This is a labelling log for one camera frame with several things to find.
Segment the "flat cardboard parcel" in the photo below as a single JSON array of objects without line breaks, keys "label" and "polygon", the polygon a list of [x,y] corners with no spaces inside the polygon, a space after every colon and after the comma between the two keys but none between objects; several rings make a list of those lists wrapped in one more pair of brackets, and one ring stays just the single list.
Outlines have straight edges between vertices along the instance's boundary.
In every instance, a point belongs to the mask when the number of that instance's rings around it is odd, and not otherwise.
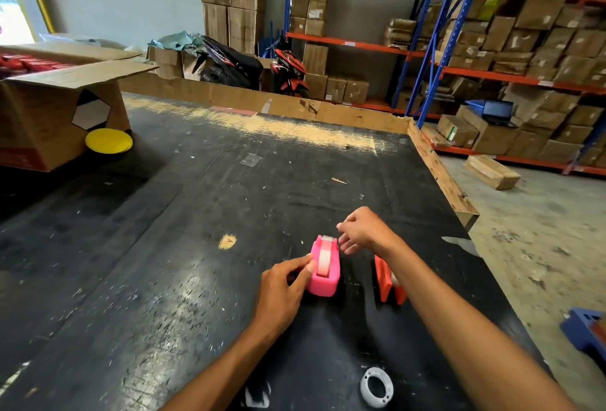
[{"label": "flat cardboard parcel", "polygon": [[472,175],[497,191],[513,189],[521,175],[507,166],[500,164],[489,155],[470,155],[464,167]]}]

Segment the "cardboard table edge strip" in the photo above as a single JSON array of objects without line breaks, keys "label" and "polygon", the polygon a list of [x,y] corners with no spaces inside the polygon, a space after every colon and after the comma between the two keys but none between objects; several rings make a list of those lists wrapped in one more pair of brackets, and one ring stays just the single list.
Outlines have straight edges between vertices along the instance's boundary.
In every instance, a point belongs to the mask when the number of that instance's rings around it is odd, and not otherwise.
[{"label": "cardboard table edge strip", "polygon": [[429,140],[415,126],[412,118],[190,79],[162,79],[154,73],[142,73],[121,79],[119,85],[124,93],[142,95],[157,101],[194,104],[201,106],[202,109],[244,115],[263,114],[296,118],[313,123],[408,135],[466,231],[469,232],[480,217],[469,197],[451,177]]}]

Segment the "teal cloth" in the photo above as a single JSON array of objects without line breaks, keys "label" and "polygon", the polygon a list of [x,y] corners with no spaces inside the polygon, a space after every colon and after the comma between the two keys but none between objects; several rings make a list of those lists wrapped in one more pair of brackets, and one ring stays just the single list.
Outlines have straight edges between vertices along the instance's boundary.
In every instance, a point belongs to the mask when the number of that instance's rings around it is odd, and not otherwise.
[{"label": "teal cloth", "polygon": [[199,33],[189,33],[181,31],[153,39],[148,46],[159,47],[162,49],[176,50],[200,50],[204,49],[202,36]]}]

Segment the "clear tape roll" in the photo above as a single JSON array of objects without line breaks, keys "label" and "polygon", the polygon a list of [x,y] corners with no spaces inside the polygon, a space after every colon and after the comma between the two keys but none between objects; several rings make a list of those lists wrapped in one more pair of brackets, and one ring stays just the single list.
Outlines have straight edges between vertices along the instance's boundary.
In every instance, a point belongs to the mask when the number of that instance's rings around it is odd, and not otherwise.
[{"label": "clear tape roll", "polygon": [[312,253],[316,260],[316,274],[328,278],[333,255],[333,237],[319,235],[314,242]]}]

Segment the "large open cardboard box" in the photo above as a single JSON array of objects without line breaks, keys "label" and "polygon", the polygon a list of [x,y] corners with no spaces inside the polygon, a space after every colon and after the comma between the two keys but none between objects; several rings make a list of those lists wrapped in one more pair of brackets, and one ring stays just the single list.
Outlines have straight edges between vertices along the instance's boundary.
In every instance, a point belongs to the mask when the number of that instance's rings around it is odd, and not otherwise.
[{"label": "large open cardboard box", "polygon": [[131,126],[119,80],[156,69],[127,50],[62,41],[0,45],[74,66],[0,79],[0,166],[50,172],[88,150],[86,135]]}]

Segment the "red and black motorbike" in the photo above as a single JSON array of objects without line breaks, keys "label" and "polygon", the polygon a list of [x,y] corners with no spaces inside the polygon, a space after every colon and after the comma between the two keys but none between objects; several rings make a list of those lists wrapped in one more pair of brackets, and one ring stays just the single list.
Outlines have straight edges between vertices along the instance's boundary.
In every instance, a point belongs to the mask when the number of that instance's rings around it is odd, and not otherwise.
[{"label": "red and black motorbike", "polygon": [[309,89],[304,81],[307,74],[301,63],[289,50],[274,49],[275,59],[271,71],[270,91],[298,98],[309,98]]}]

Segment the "person's right hand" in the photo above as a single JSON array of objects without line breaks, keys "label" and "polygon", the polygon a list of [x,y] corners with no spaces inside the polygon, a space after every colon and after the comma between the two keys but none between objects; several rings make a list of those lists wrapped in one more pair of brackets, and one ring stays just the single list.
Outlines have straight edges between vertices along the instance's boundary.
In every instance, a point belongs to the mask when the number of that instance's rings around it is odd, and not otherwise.
[{"label": "person's right hand", "polygon": [[357,208],[344,221],[362,221],[366,234],[365,249],[385,261],[405,245],[405,242],[368,207]]}]

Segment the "yellow round disc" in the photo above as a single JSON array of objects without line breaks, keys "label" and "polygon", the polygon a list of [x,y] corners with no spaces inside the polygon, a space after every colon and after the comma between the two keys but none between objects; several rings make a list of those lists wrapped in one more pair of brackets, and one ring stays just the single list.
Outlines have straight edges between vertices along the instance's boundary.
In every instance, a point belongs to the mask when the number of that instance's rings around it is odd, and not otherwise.
[{"label": "yellow round disc", "polygon": [[102,128],[89,132],[85,144],[95,153],[115,155],[130,150],[133,147],[133,139],[125,131]]}]

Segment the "pink tape dispenser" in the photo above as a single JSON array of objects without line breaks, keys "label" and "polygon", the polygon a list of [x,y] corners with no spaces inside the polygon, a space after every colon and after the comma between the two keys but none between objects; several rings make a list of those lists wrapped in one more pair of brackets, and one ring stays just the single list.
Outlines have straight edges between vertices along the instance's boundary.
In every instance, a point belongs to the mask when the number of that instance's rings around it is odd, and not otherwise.
[{"label": "pink tape dispenser", "polygon": [[337,291],[337,285],[341,276],[341,265],[337,239],[334,239],[335,240],[333,242],[333,255],[330,264],[330,274],[328,278],[322,278],[318,276],[316,274],[315,268],[314,276],[311,278],[309,284],[307,285],[307,291],[312,295],[316,295],[317,297],[332,297]]}]

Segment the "small open cardboard box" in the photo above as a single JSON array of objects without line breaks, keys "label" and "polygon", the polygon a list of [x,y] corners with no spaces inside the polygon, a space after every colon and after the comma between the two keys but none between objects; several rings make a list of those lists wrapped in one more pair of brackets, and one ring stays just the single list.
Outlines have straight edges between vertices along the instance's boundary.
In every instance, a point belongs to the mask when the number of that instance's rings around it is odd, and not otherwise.
[{"label": "small open cardboard box", "polygon": [[189,50],[164,49],[148,45],[147,59],[156,64],[156,74],[163,79],[200,81],[198,55]]}]

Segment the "white empty tape core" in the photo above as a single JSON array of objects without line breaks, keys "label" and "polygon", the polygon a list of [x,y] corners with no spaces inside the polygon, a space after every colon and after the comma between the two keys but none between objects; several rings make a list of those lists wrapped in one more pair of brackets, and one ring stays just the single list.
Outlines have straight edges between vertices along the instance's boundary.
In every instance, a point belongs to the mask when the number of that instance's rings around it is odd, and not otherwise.
[{"label": "white empty tape core", "polygon": [[[382,395],[375,395],[370,390],[370,380],[378,380],[384,388]],[[363,374],[359,384],[360,394],[363,400],[371,408],[380,409],[386,407],[394,397],[394,387],[390,376],[379,367],[371,367]]]}]

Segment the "person's right forearm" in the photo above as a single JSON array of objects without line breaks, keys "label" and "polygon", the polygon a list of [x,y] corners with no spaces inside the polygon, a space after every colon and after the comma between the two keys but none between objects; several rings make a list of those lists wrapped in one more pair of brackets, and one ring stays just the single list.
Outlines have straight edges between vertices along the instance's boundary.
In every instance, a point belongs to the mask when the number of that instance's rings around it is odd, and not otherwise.
[{"label": "person's right forearm", "polygon": [[377,246],[479,411],[579,411],[534,359],[398,236]]}]

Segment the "person's left hand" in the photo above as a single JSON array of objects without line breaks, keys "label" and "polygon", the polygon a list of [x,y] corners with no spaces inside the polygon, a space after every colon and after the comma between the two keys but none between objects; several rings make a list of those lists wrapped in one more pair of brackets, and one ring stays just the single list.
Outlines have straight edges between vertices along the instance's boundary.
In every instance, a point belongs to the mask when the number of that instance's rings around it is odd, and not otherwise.
[{"label": "person's left hand", "polygon": [[310,260],[313,256],[307,254],[276,263],[262,273],[251,326],[265,338],[275,341],[293,322],[303,296],[292,295],[290,285]]}]

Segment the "pile of red packets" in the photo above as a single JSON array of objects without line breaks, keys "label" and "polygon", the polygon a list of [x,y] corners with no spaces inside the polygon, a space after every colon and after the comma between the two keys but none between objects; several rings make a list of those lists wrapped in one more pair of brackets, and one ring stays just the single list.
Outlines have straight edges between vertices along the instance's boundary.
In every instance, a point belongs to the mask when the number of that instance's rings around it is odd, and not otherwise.
[{"label": "pile of red packets", "polygon": [[74,65],[53,60],[43,60],[30,55],[0,53],[0,79],[71,67],[74,67]]}]

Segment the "blue plastic crate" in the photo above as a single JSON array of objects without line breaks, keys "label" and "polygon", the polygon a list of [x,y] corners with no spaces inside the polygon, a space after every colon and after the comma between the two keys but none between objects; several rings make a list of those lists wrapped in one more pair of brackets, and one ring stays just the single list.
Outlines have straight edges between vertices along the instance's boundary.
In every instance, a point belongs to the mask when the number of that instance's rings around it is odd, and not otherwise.
[{"label": "blue plastic crate", "polygon": [[606,374],[606,313],[573,307],[559,327],[574,348],[588,355]]}]

